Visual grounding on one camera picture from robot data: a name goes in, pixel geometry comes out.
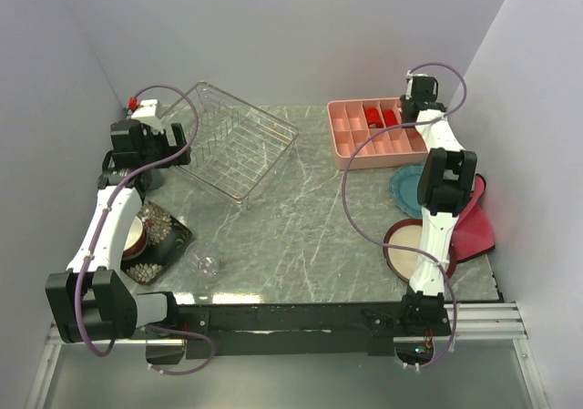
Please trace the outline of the wire dish rack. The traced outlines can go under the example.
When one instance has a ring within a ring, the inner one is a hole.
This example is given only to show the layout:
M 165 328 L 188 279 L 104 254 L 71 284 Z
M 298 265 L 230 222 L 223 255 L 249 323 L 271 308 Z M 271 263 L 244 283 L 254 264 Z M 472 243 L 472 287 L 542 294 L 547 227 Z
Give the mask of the wire dish rack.
M 299 129 L 201 81 L 187 92 L 199 115 L 191 162 L 173 170 L 242 209 L 289 157 Z

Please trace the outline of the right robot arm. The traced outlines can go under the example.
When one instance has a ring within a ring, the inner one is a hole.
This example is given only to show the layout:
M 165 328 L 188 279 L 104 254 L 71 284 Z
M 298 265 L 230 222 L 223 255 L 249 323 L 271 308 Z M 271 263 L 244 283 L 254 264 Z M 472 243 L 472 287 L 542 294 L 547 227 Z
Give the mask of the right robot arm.
M 477 154 L 465 149 L 451 129 L 446 107 L 437 101 L 436 78 L 408 73 L 406 80 L 402 122 L 414 124 L 428 154 L 417 188 L 421 252 L 398 315 L 405 332 L 419 334 L 447 322 L 445 272 L 455 225 L 470 200 Z

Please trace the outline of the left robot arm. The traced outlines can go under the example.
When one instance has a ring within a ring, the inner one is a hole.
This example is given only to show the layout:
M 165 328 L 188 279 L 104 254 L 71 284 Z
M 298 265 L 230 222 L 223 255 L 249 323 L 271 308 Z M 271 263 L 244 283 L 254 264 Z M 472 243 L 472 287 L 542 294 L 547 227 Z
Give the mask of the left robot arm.
M 132 223 L 143 206 L 153 169 L 187 165 L 190 142 L 179 123 L 165 131 L 127 118 L 110 127 L 112 148 L 97 181 L 97 205 L 79 250 L 66 269 L 46 281 L 46 297 L 61 339 L 93 344 L 129 338 L 149 325 L 160 337 L 181 329 L 173 295 L 134 295 L 120 279 L 120 267 Z

